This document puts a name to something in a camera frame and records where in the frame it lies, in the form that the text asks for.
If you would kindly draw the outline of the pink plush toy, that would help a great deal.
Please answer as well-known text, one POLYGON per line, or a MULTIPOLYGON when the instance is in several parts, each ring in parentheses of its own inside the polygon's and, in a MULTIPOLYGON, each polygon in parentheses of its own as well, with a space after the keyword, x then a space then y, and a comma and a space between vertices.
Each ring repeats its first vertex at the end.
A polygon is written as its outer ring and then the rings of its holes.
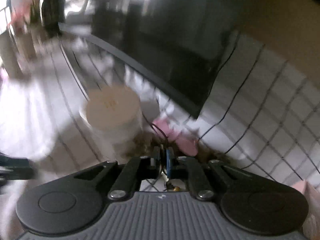
POLYGON ((182 153, 190 157, 195 157, 198 154, 196 139, 186 132, 171 127, 167 118, 155 119, 152 123, 159 128, 155 128, 158 134, 163 137, 161 133, 163 132, 164 138, 167 138, 169 143, 176 145, 182 153))

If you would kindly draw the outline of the white checkered tablecloth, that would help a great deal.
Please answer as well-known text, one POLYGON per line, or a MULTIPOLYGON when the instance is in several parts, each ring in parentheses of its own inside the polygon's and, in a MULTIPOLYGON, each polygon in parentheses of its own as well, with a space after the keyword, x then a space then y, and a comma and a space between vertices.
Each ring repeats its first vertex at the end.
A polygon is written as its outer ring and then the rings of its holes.
POLYGON ((144 127, 166 119, 202 150, 278 182, 305 180, 319 188, 319 90, 308 78, 251 37, 234 33, 227 63, 197 119, 108 52, 81 38, 52 39, 33 61, 21 60, 24 79, 1 86, 1 151, 31 159, 33 180, 10 182, 1 195, 1 239, 22 233, 20 195, 106 160, 124 163, 129 147, 110 147, 80 117, 87 93, 113 83, 137 92, 144 127))

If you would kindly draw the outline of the pink storage box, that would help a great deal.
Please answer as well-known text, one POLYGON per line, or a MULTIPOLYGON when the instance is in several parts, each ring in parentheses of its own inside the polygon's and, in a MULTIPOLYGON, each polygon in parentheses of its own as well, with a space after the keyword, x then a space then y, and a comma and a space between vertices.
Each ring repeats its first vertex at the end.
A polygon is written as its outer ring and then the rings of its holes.
POLYGON ((306 238, 314 240, 320 239, 320 195, 308 181, 303 180, 292 185, 306 198, 309 211, 303 224, 303 234, 306 238))

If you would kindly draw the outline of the black monitor screen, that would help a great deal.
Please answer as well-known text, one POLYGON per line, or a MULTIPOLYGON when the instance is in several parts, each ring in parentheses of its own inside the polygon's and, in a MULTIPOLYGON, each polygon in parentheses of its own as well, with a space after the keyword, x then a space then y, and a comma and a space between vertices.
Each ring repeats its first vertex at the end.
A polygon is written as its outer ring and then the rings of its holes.
POLYGON ((66 0, 59 27, 125 62, 196 118, 240 9, 241 0, 66 0))

